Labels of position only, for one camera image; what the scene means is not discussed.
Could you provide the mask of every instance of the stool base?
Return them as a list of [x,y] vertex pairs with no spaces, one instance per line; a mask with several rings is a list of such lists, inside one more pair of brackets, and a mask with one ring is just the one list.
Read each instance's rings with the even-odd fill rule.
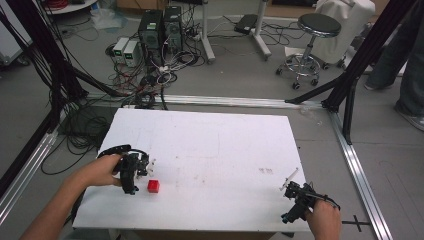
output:
[[277,69],[276,74],[280,75],[283,68],[287,68],[296,73],[296,81],[292,85],[292,88],[295,90],[300,88],[299,79],[301,76],[313,77],[311,80],[312,86],[318,84],[320,64],[311,56],[308,56],[307,59],[303,59],[303,54],[289,55],[284,63]]

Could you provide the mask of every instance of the rolling stool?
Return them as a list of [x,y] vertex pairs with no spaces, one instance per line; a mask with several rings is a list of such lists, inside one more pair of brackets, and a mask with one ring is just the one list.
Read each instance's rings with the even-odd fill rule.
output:
[[341,25],[334,18],[320,13],[309,13],[299,17],[297,25],[300,29],[312,35],[312,39],[303,54],[292,54],[286,58],[286,61],[280,65],[276,73],[281,74],[283,67],[296,72],[296,81],[293,83],[293,89],[300,87],[300,76],[313,76],[311,84],[316,86],[319,79],[320,64],[311,57],[313,43],[316,37],[331,38],[339,34]]

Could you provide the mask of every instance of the person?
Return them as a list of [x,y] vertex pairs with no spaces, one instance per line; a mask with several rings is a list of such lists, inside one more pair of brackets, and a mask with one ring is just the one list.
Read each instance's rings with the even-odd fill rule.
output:
[[[21,240],[58,239],[63,224],[79,195],[89,186],[121,186],[113,177],[113,168],[120,155],[105,155],[68,176],[53,198],[38,214],[21,236]],[[314,212],[305,213],[306,220],[316,240],[337,240],[341,231],[340,212],[330,203],[317,200]]]
[[407,62],[395,110],[424,131],[424,0],[415,3],[398,32],[384,49],[364,84],[368,90],[390,87]]
[[306,221],[315,240],[338,240],[342,228],[339,208],[331,203],[317,199],[314,212],[305,213]]
[[68,176],[20,239],[58,239],[73,204],[87,187],[121,186],[121,181],[112,173],[120,159],[121,156],[117,154],[105,155]]

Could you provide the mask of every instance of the white board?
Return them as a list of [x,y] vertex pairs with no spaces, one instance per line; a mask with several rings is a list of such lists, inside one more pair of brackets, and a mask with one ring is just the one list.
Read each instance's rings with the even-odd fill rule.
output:
[[293,180],[305,182],[285,116],[119,109],[100,151],[122,144],[147,152],[154,176],[136,179],[135,195],[88,188],[74,227],[309,231],[281,222],[294,201],[279,188],[296,168]]

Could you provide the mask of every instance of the shoe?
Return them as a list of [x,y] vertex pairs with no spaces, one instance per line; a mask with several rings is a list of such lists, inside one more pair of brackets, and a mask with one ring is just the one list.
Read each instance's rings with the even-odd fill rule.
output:
[[375,91],[375,90],[383,90],[383,89],[389,89],[392,87],[392,85],[386,86],[386,87],[371,87],[367,85],[367,83],[364,83],[364,87],[369,91]]
[[396,103],[395,110],[398,112],[403,118],[405,118],[412,126],[418,128],[421,131],[424,131],[424,116],[422,117],[414,117],[407,115],[401,109],[401,107]]

